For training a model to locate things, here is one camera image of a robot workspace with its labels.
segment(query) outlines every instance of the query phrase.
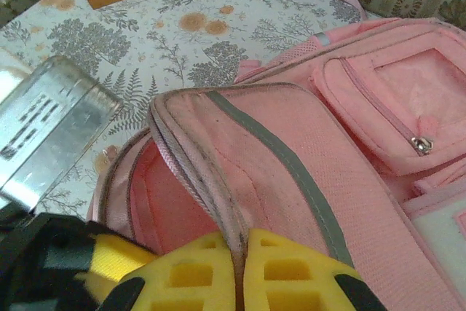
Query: backpack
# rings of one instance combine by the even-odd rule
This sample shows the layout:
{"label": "backpack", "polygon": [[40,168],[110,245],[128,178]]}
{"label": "backpack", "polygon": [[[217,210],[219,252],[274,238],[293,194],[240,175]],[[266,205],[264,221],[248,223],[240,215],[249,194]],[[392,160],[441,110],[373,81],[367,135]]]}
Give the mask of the backpack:
{"label": "backpack", "polygon": [[316,34],[230,87],[166,92],[88,219],[158,254],[248,230],[338,259],[389,310],[463,310],[466,34],[436,19]]}

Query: table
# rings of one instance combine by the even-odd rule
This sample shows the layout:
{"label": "table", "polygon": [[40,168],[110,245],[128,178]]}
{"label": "table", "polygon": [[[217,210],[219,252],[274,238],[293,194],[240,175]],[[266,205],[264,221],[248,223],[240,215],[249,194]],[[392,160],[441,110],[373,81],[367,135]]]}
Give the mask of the table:
{"label": "table", "polygon": [[145,125],[151,96],[233,81],[240,59],[267,62],[313,33],[353,23],[339,0],[42,0],[0,29],[1,45],[35,67],[66,55],[125,102],[97,141],[42,200],[38,212],[85,217],[103,150]]}

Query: black and yellow object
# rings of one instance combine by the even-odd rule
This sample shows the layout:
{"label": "black and yellow object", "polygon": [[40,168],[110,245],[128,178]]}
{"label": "black and yellow object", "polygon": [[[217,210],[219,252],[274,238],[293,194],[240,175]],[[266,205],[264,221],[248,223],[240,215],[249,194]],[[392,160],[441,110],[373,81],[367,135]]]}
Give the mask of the black and yellow object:
{"label": "black and yellow object", "polygon": [[157,258],[99,224],[40,214],[0,242],[0,310],[386,310],[339,261],[262,229],[248,244],[240,301],[219,232]]}

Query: metal zipper pull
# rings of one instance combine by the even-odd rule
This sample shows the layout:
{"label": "metal zipper pull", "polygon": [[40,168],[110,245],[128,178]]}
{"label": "metal zipper pull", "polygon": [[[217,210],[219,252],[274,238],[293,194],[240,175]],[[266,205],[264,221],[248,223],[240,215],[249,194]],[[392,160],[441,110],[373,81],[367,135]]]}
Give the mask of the metal zipper pull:
{"label": "metal zipper pull", "polygon": [[428,138],[412,138],[411,145],[422,156],[427,156],[434,148],[434,141]]}

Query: silver metal container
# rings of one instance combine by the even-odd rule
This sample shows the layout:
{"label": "silver metal container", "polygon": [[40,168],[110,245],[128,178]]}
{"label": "silver metal container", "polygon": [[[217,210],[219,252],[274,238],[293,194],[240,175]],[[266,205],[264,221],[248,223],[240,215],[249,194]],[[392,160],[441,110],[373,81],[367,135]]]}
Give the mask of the silver metal container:
{"label": "silver metal container", "polygon": [[55,56],[30,76],[0,67],[0,195],[30,211],[121,106],[74,63]]}

